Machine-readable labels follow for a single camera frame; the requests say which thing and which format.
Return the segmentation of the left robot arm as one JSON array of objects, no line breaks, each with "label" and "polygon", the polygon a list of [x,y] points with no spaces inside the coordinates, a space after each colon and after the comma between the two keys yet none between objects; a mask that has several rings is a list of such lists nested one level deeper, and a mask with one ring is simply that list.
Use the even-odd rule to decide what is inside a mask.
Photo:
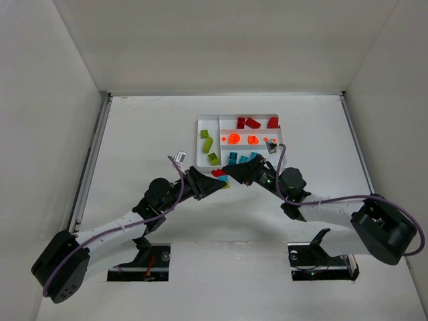
[{"label": "left robot arm", "polygon": [[67,300],[86,275],[112,261],[112,253],[141,251],[146,235],[158,229],[179,203],[189,198],[200,201],[226,186],[225,181],[208,177],[195,167],[179,175],[174,183],[154,179],[139,203],[114,221],[84,232],[56,233],[31,268],[43,297],[55,304]]}]

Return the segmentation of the multicolor lego bricks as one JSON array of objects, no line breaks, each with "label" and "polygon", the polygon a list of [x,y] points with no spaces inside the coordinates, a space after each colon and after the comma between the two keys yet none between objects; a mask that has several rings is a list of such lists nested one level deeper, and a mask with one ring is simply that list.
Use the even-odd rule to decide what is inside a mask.
[{"label": "multicolor lego bricks", "polygon": [[225,186],[223,187],[223,189],[230,188],[229,178],[228,178],[228,175],[227,175],[227,173],[225,171],[223,171],[221,169],[216,169],[216,170],[212,170],[211,174],[217,180],[225,182]]}]

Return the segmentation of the red round top lego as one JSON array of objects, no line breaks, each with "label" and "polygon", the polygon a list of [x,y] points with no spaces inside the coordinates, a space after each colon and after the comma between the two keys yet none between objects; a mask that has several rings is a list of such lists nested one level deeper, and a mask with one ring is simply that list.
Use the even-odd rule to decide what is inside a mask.
[{"label": "red round top lego", "polygon": [[267,128],[269,128],[269,129],[279,128],[279,118],[278,117],[271,117],[268,120]]}]

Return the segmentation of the long lime green lego brick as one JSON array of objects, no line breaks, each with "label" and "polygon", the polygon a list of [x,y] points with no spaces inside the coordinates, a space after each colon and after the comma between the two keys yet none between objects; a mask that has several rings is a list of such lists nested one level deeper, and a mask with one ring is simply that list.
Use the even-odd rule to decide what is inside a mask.
[{"label": "long lime green lego brick", "polygon": [[212,145],[213,145],[213,138],[208,136],[205,139],[205,143],[203,145],[203,153],[208,154],[211,150]]}]

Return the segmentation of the white compartment tray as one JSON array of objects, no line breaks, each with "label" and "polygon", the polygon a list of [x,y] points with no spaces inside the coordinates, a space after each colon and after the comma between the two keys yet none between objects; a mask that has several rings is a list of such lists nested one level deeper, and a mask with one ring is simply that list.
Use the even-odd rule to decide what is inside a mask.
[{"label": "white compartment tray", "polygon": [[[237,129],[237,118],[244,117],[253,118],[257,120],[261,127],[258,129],[252,129],[245,125],[244,129]],[[279,128],[269,129],[267,128],[268,120],[271,117],[279,118]],[[208,130],[209,136],[213,138],[213,145],[208,154],[215,153],[220,164],[217,166],[211,166],[207,155],[203,153],[203,145],[205,139],[200,138],[200,132],[202,130]],[[232,133],[238,133],[241,140],[238,144],[229,144],[228,138]],[[258,145],[249,145],[247,143],[247,137],[249,135],[255,135],[259,138]],[[228,165],[229,153],[237,153],[237,163],[241,156],[246,156],[250,159],[252,152],[260,153],[262,156],[269,158],[273,163],[278,160],[279,155],[268,154],[265,141],[265,137],[269,140],[274,139],[277,144],[283,143],[282,129],[280,126],[280,117],[278,114],[200,114],[197,117],[197,145],[196,145],[196,165],[200,171],[210,172],[214,169],[219,169],[225,165]]]}]

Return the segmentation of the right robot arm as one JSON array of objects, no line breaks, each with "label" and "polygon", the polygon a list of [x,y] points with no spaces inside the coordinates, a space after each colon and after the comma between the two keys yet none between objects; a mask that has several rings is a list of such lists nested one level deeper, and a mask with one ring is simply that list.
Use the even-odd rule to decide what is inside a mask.
[{"label": "right robot arm", "polygon": [[284,170],[258,155],[251,161],[223,167],[242,185],[256,183],[279,197],[282,211],[292,220],[341,226],[323,231],[316,247],[330,256],[370,254],[396,265],[408,256],[408,246],[421,227],[404,209],[378,195],[351,195],[327,199],[306,191],[306,181],[294,167]]}]

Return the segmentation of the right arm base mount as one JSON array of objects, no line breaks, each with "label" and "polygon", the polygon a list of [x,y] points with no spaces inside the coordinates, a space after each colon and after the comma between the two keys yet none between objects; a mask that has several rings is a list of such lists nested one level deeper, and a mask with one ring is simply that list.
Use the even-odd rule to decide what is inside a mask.
[{"label": "right arm base mount", "polygon": [[360,274],[354,255],[329,256],[321,247],[330,229],[322,229],[309,243],[289,243],[288,259],[292,280],[356,281]]}]

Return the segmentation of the teal square lego brick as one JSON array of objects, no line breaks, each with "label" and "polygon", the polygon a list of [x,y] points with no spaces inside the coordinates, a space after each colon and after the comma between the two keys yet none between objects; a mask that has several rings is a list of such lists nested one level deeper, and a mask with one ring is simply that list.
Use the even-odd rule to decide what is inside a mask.
[{"label": "teal square lego brick", "polygon": [[240,157],[240,159],[239,159],[239,164],[241,164],[241,163],[246,163],[248,160],[249,160],[249,158],[248,158],[248,157],[246,157],[246,156],[241,156],[241,157]]}]

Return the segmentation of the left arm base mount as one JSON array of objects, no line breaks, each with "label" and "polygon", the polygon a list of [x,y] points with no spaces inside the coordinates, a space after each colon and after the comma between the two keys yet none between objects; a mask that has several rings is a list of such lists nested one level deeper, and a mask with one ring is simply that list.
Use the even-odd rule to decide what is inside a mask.
[{"label": "left arm base mount", "polygon": [[107,282],[167,282],[171,260],[170,243],[151,243],[145,237],[135,240],[138,253],[126,263],[108,270]]}]

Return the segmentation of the lime curved lego brick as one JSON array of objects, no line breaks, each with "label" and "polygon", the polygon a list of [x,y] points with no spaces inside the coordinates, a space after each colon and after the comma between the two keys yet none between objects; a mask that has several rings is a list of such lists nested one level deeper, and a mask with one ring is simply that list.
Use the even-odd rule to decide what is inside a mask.
[{"label": "lime curved lego brick", "polygon": [[207,157],[211,166],[217,166],[220,164],[220,160],[214,152],[211,154],[208,154]]}]

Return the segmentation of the teal curved lego brick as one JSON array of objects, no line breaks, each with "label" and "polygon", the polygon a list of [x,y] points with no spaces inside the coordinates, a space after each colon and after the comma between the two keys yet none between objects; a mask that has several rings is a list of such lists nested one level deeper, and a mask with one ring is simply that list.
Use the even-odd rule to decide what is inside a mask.
[{"label": "teal curved lego brick", "polygon": [[228,165],[236,165],[236,164],[237,164],[237,153],[236,152],[230,152],[229,153]]}]

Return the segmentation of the orange ring lego piece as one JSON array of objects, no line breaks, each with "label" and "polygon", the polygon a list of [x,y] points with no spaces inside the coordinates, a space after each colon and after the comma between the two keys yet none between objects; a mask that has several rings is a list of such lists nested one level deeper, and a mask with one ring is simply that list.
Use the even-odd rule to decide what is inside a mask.
[{"label": "orange ring lego piece", "polygon": [[232,133],[229,135],[228,143],[229,144],[238,144],[241,140],[241,137],[238,133]]}]

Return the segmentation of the red sloped lego brick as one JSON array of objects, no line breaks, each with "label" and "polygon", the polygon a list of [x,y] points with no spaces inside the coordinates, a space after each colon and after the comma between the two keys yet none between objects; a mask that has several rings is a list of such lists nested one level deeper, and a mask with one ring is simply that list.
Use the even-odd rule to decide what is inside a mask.
[{"label": "red sloped lego brick", "polygon": [[252,129],[258,129],[261,127],[261,124],[253,118],[247,118],[245,121],[245,125]]}]

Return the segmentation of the orange curved lego piece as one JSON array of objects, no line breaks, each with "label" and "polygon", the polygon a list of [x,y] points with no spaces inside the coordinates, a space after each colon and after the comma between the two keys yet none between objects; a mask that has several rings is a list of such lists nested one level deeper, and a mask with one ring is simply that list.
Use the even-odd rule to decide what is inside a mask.
[{"label": "orange curved lego piece", "polygon": [[259,144],[259,138],[255,135],[249,135],[247,137],[247,143],[249,145],[258,145]]}]

